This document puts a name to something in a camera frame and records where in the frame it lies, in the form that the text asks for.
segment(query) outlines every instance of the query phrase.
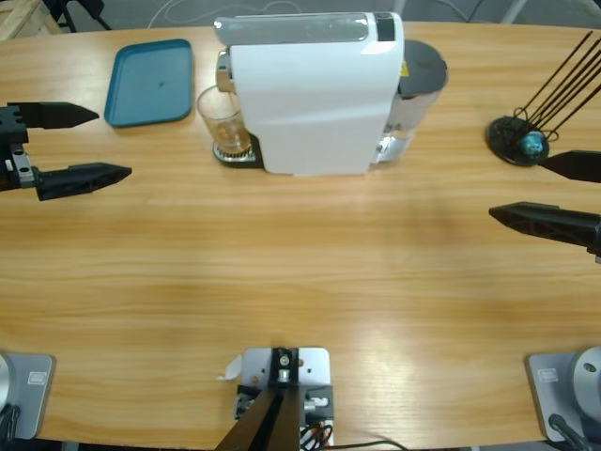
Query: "sticker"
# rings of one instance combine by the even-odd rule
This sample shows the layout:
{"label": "sticker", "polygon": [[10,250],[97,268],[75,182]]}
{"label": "sticker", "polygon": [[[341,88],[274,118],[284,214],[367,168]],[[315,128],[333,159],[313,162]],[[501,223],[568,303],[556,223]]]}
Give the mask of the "sticker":
{"label": "sticker", "polygon": [[557,370],[555,368],[544,368],[538,370],[538,380],[540,382],[557,382]]}
{"label": "sticker", "polygon": [[405,60],[403,60],[403,67],[401,68],[401,77],[409,77],[409,67]]}
{"label": "sticker", "polygon": [[46,379],[48,378],[48,373],[32,371],[29,373],[29,378],[27,379],[28,385],[44,385],[46,383]]}

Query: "wood grain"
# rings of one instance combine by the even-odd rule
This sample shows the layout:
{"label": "wood grain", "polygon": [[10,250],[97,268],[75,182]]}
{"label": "wood grain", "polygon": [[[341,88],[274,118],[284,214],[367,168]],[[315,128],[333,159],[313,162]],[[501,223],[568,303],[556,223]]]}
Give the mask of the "wood grain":
{"label": "wood grain", "polygon": [[[220,166],[200,118],[30,133],[36,165],[133,167],[116,186],[39,203],[0,195],[0,346],[57,370],[42,437],[211,448],[234,423],[247,347],[330,350],[336,440],[409,447],[541,439],[524,359],[599,345],[601,270],[584,249],[520,235],[489,207],[598,211],[601,188],[503,163],[485,126],[523,104],[583,31],[408,23],[450,83],[406,156],[364,177]],[[209,29],[84,33],[0,44],[0,102],[101,112],[116,51],[184,38],[196,92]],[[553,152],[600,149],[599,101]]]}

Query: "white cable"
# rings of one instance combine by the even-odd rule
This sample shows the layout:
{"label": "white cable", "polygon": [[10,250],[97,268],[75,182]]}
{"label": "white cable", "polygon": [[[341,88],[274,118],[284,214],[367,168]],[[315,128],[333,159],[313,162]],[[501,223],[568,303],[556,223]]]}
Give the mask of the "white cable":
{"label": "white cable", "polygon": [[458,7],[456,7],[453,2],[450,2],[449,0],[435,0],[436,3],[440,3],[442,5],[446,5],[447,7],[449,7],[450,9],[452,9],[455,14],[457,16],[459,16],[461,19],[463,19],[463,22],[469,22],[468,20],[468,16]]}
{"label": "white cable", "polygon": [[273,7],[274,5],[289,5],[291,7],[293,7],[298,13],[302,13],[301,7],[299,7],[299,5],[297,5],[294,2],[291,2],[289,0],[276,0],[273,2],[269,2],[267,3],[264,7],[262,8],[255,8],[255,7],[250,7],[248,5],[242,5],[242,4],[234,4],[234,5],[228,5],[225,7],[221,7],[221,8],[217,8],[217,9],[213,9],[210,12],[206,12],[201,14],[200,16],[195,16],[192,17],[190,19],[185,19],[185,20],[178,20],[178,19],[173,19],[173,17],[170,16],[170,11],[179,6],[182,5],[186,2],[190,2],[192,0],[169,0],[167,3],[165,3],[161,8],[159,8],[159,10],[156,12],[156,14],[152,17],[152,20],[148,23],[148,26],[146,28],[151,28],[152,25],[156,22],[156,20],[159,18],[159,16],[161,15],[161,13],[163,11],[165,11],[165,20],[169,23],[175,24],[175,25],[182,25],[185,23],[193,23],[196,21],[200,21],[201,19],[204,19],[205,17],[209,17],[212,15],[217,14],[220,11],[226,10],[226,9],[230,9],[230,8],[242,8],[242,9],[246,9],[247,11],[251,11],[251,12],[258,12],[258,13],[263,13],[263,12],[267,12],[267,10],[271,7]]}
{"label": "white cable", "polygon": [[157,20],[157,18],[159,17],[159,14],[161,14],[163,11],[165,11],[166,8],[170,7],[171,4],[175,3],[176,1],[177,0],[169,0],[162,7],[160,7],[159,10],[155,13],[155,15],[152,16],[152,19],[150,19],[150,22],[148,23],[148,26],[146,28],[151,28],[152,25]]}

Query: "black wire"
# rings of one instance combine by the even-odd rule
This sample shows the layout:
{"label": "black wire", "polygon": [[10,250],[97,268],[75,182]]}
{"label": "black wire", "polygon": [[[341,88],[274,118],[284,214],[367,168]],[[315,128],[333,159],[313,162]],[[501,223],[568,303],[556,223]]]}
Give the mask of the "black wire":
{"label": "black wire", "polygon": [[391,444],[397,449],[401,451],[408,451],[408,449],[403,446],[401,443],[397,443],[393,440],[377,440],[375,442],[365,442],[365,443],[351,443],[351,444],[335,444],[333,446],[323,446],[321,448],[316,449],[315,451],[328,451],[333,449],[352,449],[352,448],[366,448],[367,446],[376,446],[377,444]]}
{"label": "black wire", "polygon": [[468,22],[471,22],[471,20],[473,19],[473,16],[476,15],[476,12],[478,11],[478,9],[480,8],[480,6],[485,2],[485,0],[478,0],[478,3],[476,3],[476,6],[473,7],[473,10],[470,13],[470,16],[468,17]]}

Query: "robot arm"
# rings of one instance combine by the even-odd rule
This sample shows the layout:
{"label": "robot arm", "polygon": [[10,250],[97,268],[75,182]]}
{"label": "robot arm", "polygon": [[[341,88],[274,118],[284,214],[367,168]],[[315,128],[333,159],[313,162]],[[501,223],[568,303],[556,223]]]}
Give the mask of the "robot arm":
{"label": "robot arm", "polygon": [[23,149],[29,142],[27,128],[65,129],[96,118],[96,113],[64,102],[0,107],[0,191],[36,188],[39,200],[49,200],[92,193],[131,174],[131,168],[107,163],[79,164],[50,172],[31,165]]}

